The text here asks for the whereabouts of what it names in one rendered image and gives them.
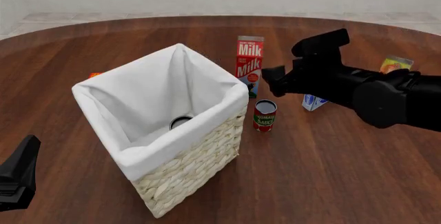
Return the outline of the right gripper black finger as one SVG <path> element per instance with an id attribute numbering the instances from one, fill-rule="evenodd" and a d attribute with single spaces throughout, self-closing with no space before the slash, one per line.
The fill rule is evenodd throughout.
<path id="1" fill-rule="evenodd" d="M 327 33 L 300 40 L 291 49 L 295 57 L 305 57 L 313 54 L 323 54 L 349 44 L 347 29 L 338 29 Z"/>
<path id="2" fill-rule="evenodd" d="M 263 68 L 262 78 L 269 85 L 269 90 L 275 97 L 282 97 L 286 93 L 285 67 Z"/>

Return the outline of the yellow and green food box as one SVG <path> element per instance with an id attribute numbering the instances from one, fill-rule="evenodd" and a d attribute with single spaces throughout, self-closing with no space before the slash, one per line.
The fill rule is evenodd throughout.
<path id="1" fill-rule="evenodd" d="M 413 65 L 413 60 L 390 56 L 383 61 L 380 67 L 380 72 L 383 74 L 387 74 L 394 70 L 401 70 L 401 69 L 410 70 L 412 65 Z"/>

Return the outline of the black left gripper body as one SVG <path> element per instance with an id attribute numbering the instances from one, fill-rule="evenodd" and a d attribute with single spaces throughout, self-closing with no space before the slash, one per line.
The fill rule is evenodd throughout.
<path id="1" fill-rule="evenodd" d="M 35 186 L 0 183 L 0 212 L 27 209 L 35 191 Z"/>

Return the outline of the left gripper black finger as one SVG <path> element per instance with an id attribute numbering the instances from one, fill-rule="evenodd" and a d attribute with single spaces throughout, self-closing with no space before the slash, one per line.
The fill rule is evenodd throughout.
<path id="1" fill-rule="evenodd" d="M 40 146 L 41 142 L 35 135 L 27 135 L 10 157 L 0 165 L 0 184 L 35 186 Z"/>

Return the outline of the small blue and white box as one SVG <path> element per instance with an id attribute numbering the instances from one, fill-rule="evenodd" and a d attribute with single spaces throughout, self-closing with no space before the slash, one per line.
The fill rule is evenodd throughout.
<path id="1" fill-rule="evenodd" d="M 326 99 L 321 99 L 320 97 L 316 97 L 314 95 L 305 94 L 303 97 L 302 106 L 309 112 L 313 112 L 327 102 L 328 100 Z"/>

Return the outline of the dark-topped soup tin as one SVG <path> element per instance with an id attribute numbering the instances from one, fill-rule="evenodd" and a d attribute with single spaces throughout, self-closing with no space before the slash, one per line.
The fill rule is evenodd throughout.
<path id="1" fill-rule="evenodd" d="M 175 119 L 170 122 L 170 130 L 173 130 L 174 128 L 177 128 L 178 126 L 184 124 L 185 122 L 188 122 L 191 120 L 192 116 L 178 116 Z"/>

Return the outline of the red tomato sauce tin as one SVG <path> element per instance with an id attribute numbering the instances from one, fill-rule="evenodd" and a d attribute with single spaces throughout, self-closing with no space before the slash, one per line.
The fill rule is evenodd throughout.
<path id="1" fill-rule="evenodd" d="M 253 126 L 259 132 L 269 132 L 274 125 L 277 105 L 268 99 L 256 102 L 253 116 Z"/>

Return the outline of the red and white milk carton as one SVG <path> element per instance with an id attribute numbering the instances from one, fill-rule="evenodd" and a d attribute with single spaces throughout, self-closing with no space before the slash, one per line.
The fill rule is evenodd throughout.
<path id="1" fill-rule="evenodd" d="M 235 76 L 248 89 L 249 97 L 255 99 L 261 78 L 263 61 L 263 37 L 238 36 Z"/>

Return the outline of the white-lined pale wicker basket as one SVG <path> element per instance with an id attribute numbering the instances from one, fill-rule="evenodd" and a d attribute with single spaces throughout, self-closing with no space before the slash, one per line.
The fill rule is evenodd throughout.
<path id="1" fill-rule="evenodd" d="M 248 89 L 178 43 L 77 83 L 90 126 L 154 217 L 238 156 Z M 178 116 L 192 116 L 170 130 Z"/>

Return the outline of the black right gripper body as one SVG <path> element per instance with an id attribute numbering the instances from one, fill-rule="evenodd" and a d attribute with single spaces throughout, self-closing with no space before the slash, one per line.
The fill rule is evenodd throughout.
<path id="1" fill-rule="evenodd" d="M 289 93 L 311 94 L 316 96 L 346 96 L 344 81 L 338 78 L 343 64 L 338 50 L 319 52 L 292 60 L 288 71 L 282 65 L 280 95 Z"/>

